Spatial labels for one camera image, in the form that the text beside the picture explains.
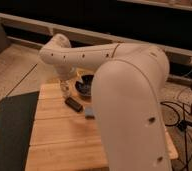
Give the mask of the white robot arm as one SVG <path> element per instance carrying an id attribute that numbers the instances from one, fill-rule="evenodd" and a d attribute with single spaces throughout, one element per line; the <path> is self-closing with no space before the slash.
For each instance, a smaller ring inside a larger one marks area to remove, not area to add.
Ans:
<path id="1" fill-rule="evenodd" d="M 95 72 L 93 113 L 110 171 L 172 171 L 160 106 L 169 75 L 164 51 L 149 43 L 73 48 L 57 34 L 39 51 L 61 80 L 78 68 Z"/>

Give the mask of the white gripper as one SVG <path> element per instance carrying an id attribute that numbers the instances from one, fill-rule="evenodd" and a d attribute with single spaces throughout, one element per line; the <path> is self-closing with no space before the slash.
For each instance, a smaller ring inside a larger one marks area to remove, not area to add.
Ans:
<path id="1" fill-rule="evenodd" d="M 59 67 L 57 69 L 60 81 L 60 89 L 64 97 L 71 95 L 69 84 L 67 80 L 70 80 L 76 76 L 76 69 L 73 67 Z"/>

